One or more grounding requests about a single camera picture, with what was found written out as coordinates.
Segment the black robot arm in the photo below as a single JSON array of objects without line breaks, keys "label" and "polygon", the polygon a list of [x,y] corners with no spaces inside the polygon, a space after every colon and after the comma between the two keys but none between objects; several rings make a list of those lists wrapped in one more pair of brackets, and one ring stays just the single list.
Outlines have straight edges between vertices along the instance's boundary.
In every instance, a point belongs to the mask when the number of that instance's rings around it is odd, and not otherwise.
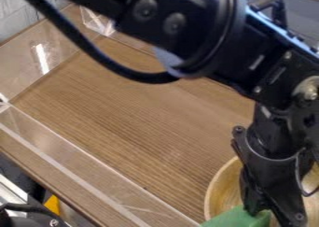
[{"label": "black robot arm", "polygon": [[308,227],[304,178],[319,164],[319,54],[288,29],[283,0],[70,0],[152,45],[164,64],[138,72],[102,54],[55,12],[47,16],[79,48],[126,78],[164,84],[210,78],[255,102],[234,128],[240,191],[250,214],[270,210],[282,227]]}]

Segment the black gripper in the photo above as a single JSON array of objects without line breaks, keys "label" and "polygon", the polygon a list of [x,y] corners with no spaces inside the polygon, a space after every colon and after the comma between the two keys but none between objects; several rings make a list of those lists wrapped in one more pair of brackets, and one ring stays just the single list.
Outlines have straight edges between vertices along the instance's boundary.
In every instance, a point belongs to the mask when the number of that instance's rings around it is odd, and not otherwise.
[{"label": "black gripper", "polygon": [[255,216],[270,210],[280,227],[307,227],[304,197],[314,195],[302,186],[302,178],[310,172],[314,159],[300,149],[284,159],[275,159],[254,149],[250,130],[234,128],[232,148],[242,162],[239,188],[244,210]]}]

